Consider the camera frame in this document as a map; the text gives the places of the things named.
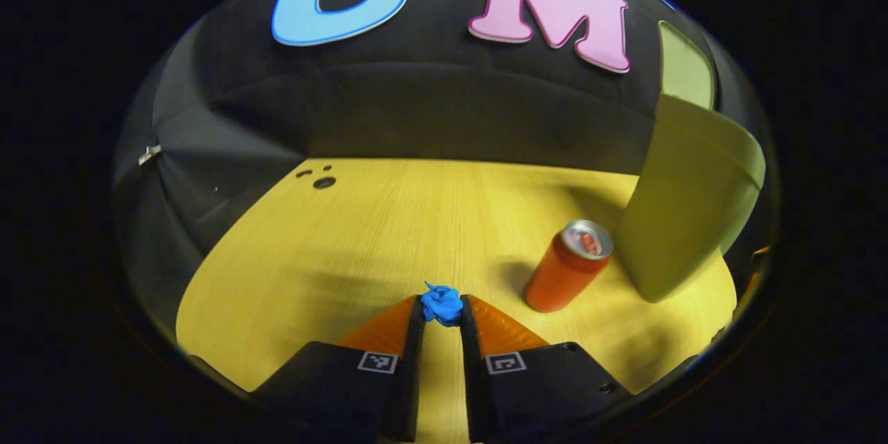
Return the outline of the blue paper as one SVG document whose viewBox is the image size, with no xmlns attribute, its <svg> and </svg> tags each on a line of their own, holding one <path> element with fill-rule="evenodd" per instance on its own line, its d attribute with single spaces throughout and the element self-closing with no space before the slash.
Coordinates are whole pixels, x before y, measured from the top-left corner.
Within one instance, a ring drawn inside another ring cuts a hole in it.
<svg viewBox="0 0 888 444">
<path fill-rule="evenodd" d="M 443 327 L 458 327 L 463 311 L 463 302 L 458 290 L 430 282 L 424 283 L 427 291 L 420 296 L 424 320 L 438 322 Z"/>
</svg>

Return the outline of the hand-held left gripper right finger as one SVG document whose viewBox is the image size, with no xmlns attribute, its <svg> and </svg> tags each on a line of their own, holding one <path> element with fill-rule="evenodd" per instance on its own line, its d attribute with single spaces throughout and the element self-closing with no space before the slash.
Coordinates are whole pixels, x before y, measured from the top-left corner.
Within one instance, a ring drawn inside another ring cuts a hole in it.
<svg viewBox="0 0 888 444">
<path fill-rule="evenodd" d="M 555 443 L 631 399 L 578 343 L 549 343 L 476 296 L 461 300 L 472 443 Z"/>
</svg>

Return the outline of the orange pop can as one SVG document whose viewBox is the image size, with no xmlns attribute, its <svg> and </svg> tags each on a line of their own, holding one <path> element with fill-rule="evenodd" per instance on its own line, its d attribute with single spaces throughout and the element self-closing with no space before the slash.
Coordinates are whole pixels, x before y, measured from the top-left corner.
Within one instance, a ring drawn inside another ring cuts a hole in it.
<svg viewBox="0 0 888 444">
<path fill-rule="evenodd" d="M 597 222 L 573 220 L 562 227 L 546 248 L 524 286 L 524 299 L 541 312 L 563 310 L 608 267 L 613 238 Z"/>
</svg>

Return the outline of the wooden desktop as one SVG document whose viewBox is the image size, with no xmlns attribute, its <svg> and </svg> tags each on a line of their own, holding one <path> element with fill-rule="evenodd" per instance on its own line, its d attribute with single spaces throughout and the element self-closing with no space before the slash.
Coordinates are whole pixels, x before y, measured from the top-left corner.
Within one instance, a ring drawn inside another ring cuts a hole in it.
<svg viewBox="0 0 888 444">
<path fill-rule="evenodd" d="M 564 357 L 584 350 L 603 375 L 511 389 L 491 411 L 495 437 L 536 444 L 554 428 L 538 396 L 583 380 L 610 404 L 700 355 L 739 298 L 718 250 L 676 293 L 641 298 L 615 255 L 564 310 L 539 312 L 524 284 L 552 238 L 587 219 L 615 229 L 636 174 L 497 162 L 315 157 L 225 232 L 191 277 L 178 346 L 254 391 L 311 341 L 335 343 L 430 285 L 469 293 Z"/>
</svg>

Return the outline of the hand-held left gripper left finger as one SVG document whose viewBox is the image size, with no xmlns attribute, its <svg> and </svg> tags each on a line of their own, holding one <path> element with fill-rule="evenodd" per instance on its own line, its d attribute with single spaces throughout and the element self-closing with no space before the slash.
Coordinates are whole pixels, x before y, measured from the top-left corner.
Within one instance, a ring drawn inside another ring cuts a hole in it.
<svg viewBox="0 0 888 444">
<path fill-rule="evenodd" d="M 250 396 L 297 426 L 300 443 L 413 442 L 424 330 L 409 296 L 337 343 L 306 343 Z"/>
</svg>

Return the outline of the cream desktop garbage bin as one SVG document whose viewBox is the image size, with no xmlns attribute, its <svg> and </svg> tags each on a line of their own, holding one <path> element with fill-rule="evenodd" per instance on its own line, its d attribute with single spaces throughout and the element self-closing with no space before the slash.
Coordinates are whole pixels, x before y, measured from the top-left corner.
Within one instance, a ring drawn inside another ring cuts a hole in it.
<svg viewBox="0 0 888 444">
<path fill-rule="evenodd" d="M 717 74 L 704 51 L 659 21 L 660 95 L 646 159 L 615 233 L 644 301 L 663 301 L 726 253 L 765 184 L 767 160 L 751 132 L 716 110 Z"/>
</svg>

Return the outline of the black backdrop cloth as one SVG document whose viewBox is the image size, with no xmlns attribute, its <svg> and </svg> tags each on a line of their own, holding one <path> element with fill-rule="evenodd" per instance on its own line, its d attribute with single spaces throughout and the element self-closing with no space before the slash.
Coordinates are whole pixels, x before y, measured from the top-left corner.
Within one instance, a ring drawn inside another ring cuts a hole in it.
<svg viewBox="0 0 888 444">
<path fill-rule="evenodd" d="M 383 24 L 315 46 L 273 39 L 277 0 L 224 0 L 153 65 L 125 116 L 112 200 L 133 295 L 175 327 L 187 284 L 225 231 L 309 157 L 421 157 L 640 174 L 660 95 L 666 21 L 715 65 L 716 110 L 765 152 L 765 192 L 727 253 L 746 284 L 774 217 L 774 136 L 741 65 L 697 20 L 663 0 L 625 0 L 631 67 L 580 58 L 580 26 L 560 48 L 529 4 L 526 42 L 469 32 L 486 0 L 406 0 Z M 320 0 L 340 11 L 364 0 Z M 147 146 L 164 152 L 145 165 Z"/>
</svg>

